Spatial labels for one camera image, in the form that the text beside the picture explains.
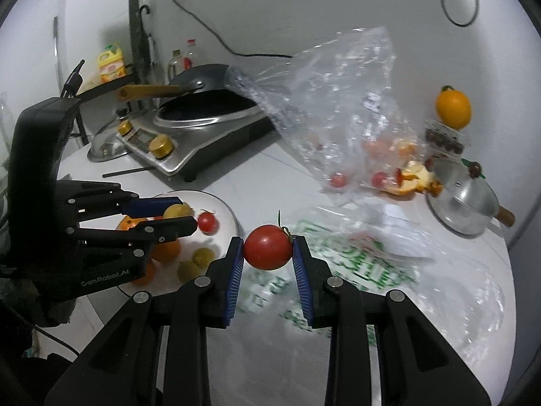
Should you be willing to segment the mandarin orange three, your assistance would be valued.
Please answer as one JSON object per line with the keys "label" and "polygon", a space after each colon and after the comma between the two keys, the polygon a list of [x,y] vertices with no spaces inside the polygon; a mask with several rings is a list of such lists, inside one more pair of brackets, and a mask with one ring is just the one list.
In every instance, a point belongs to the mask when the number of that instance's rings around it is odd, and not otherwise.
{"label": "mandarin orange three", "polygon": [[128,231],[129,229],[137,226],[139,223],[147,221],[147,218],[132,218],[130,216],[124,216],[123,219],[116,226],[116,229],[120,231]]}

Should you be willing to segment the mandarin orange two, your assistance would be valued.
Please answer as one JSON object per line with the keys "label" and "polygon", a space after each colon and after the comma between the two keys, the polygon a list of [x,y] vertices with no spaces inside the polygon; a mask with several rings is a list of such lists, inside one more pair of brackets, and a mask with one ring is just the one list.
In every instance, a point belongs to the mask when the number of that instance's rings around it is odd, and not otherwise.
{"label": "mandarin orange two", "polygon": [[153,281],[155,274],[156,274],[156,267],[154,265],[154,262],[151,260],[150,262],[147,263],[144,276],[139,279],[133,280],[131,284],[136,287],[142,287],[142,286],[148,285],[150,282]]}

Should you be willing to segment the mandarin orange one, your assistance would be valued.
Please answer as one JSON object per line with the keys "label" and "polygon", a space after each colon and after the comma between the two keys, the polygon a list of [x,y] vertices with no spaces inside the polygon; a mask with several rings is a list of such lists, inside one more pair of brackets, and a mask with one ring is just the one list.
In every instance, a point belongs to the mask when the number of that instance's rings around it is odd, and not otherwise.
{"label": "mandarin orange one", "polygon": [[170,264],[179,257],[182,245],[179,240],[157,244],[152,248],[150,257],[162,265]]}

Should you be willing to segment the yellow longan fruit one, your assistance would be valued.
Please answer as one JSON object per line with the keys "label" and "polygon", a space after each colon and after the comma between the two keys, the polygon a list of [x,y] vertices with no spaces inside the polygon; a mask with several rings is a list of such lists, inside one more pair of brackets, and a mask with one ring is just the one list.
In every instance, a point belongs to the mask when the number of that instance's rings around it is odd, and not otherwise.
{"label": "yellow longan fruit one", "polygon": [[196,279],[201,275],[201,269],[192,261],[181,261],[177,268],[177,278],[179,282],[186,283]]}

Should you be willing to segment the yellow longan fruit two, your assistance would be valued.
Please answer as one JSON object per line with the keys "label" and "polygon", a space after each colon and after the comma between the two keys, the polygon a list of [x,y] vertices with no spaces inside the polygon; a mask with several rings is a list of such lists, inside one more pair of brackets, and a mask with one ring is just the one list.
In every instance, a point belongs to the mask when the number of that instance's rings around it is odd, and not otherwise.
{"label": "yellow longan fruit two", "polygon": [[193,252],[191,260],[199,269],[207,269],[215,260],[215,252],[209,247],[201,247]]}

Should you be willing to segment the red cherry tomato three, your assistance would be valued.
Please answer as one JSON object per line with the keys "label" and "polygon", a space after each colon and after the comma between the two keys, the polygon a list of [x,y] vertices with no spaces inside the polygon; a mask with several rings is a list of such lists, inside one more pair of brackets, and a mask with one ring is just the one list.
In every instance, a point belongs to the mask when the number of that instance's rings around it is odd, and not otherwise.
{"label": "red cherry tomato three", "polygon": [[255,228],[244,242],[244,259],[260,270],[275,270],[285,266],[292,257],[292,240],[289,230],[282,225],[278,213],[275,225]]}

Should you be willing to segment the red cherry tomato one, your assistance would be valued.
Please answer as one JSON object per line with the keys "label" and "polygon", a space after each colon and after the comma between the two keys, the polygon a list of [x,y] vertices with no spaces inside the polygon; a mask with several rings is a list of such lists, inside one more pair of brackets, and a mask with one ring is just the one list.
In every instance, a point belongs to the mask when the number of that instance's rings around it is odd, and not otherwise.
{"label": "red cherry tomato one", "polygon": [[197,218],[200,231],[205,235],[215,235],[219,228],[219,222],[215,215],[208,211],[203,211]]}

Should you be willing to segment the black chopstick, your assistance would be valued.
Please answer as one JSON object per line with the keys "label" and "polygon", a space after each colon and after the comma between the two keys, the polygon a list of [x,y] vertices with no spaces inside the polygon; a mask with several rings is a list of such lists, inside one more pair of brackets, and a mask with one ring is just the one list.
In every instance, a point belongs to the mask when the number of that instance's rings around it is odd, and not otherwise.
{"label": "black chopstick", "polygon": [[152,172],[155,170],[156,170],[155,167],[148,166],[148,167],[128,169],[128,170],[122,170],[122,171],[116,171],[116,172],[107,172],[107,173],[102,174],[102,178],[108,179],[108,178],[129,175],[129,174],[138,173],[138,172]]}

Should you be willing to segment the white round plate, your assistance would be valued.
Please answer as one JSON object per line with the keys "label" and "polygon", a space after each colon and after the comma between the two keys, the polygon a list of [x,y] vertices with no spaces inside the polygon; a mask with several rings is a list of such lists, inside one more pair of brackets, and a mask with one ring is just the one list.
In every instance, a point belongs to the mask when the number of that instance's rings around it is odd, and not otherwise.
{"label": "white round plate", "polygon": [[183,203],[188,203],[194,210],[194,218],[197,219],[203,211],[211,212],[219,222],[219,228],[215,235],[205,235],[199,228],[186,238],[180,238],[182,252],[179,257],[167,265],[151,259],[156,267],[156,274],[152,282],[142,287],[136,287],[130,282],[121,284],[120,290],[128,296],[137,291],[148,291],[153,296],[163,295],[180,289],[184,284],[177,278],[177,268],[181,261],[190,261],[193,252],[201,247],[209,247],[215,252],[215,260],[224,257],[228,251],[231,238],[239,235],[237,220],[230,208],[215,195],[203,191],[171,191],[160,194],[160,197],[178,197]]}

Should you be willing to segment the steel induction cooker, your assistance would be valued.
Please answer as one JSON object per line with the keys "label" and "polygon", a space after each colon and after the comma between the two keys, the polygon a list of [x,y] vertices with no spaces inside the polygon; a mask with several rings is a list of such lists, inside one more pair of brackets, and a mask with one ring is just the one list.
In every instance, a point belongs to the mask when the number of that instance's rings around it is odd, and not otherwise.
{"label": "steel induction cooker", "polygon": [[159,108],[123,120],[117,139],[161,174],[196,174],[273,130],[250,99],[227,89],[165,99]]}

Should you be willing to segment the tomato in clear bag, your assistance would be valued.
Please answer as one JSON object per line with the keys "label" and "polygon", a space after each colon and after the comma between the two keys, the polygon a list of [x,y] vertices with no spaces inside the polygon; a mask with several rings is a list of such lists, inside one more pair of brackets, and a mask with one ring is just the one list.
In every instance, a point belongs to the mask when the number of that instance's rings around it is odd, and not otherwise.
{"label": "tomato in clear bag", "polygon": [[344,188],[347,184],[348,184],[348,177],[341,172],[335,173],[329,179],[329,185],[336,189]]}

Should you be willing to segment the orange peel pile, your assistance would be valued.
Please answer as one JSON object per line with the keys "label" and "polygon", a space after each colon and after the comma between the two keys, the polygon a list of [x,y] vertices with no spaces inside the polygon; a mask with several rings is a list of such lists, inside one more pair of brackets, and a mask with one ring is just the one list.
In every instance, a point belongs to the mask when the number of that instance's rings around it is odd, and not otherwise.
{"label": "orange peel pile", "polygon": [[381,189],[395,196],[412,193],[438,196],[443,186],[423,163],[411,162],[404,169],[396,169],[389,179],[383,181]]}

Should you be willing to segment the small steel lidded pot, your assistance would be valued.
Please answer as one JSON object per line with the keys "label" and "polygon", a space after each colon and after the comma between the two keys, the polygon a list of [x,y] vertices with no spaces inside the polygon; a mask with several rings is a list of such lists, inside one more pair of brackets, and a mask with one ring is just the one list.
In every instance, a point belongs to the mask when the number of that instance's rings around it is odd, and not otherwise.
{"label": "small steel lidded pot", "polygon": [[514,214],[500,205],[488,182],[470,178],[462,162],[435,158],[432,172],[441,182],[443,191],[438,196],[428,194],[426,200],[447,229],[464,238],[476,238],[483,234],[492,219],[505,227],[514,225]]}

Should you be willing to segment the yellow green sponge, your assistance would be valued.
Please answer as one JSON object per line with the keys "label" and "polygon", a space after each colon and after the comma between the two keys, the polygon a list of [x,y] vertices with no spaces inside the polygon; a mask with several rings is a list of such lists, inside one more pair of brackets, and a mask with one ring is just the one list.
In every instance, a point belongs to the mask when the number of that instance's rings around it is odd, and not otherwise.
{"label": "yellow green sponge", "polygon": [[470,178],[472,179],[485,178],[485,176],[482,173],[482,167],[478,162],[470,161],[467,159],[461,159],[461,162],[468,169],[468,174]]}

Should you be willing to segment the clear box of chestnuts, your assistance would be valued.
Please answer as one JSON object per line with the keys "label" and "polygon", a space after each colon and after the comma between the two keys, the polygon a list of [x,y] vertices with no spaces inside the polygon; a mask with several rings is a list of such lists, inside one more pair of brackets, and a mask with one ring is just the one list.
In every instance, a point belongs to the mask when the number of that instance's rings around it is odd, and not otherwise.
{"label": "clear box of chestnuts", "polygon": [[448,156],[461,156],[469,146],[469,137],[435,119],[425,121],[425,141],[436,151]]}

